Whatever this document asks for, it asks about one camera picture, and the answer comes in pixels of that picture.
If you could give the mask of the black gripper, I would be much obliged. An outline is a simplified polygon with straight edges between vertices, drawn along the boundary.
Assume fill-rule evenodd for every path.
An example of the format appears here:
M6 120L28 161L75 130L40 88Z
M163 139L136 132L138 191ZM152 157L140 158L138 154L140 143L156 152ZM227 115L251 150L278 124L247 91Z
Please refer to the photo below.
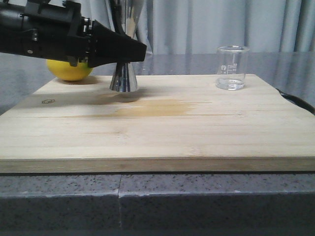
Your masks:
M116 33L81 14L81 4L66 0L62 6L47 0L29 0L20 15L20 54L67 61L71 66L88 62L94 68L110 63L144 61L147 46Z

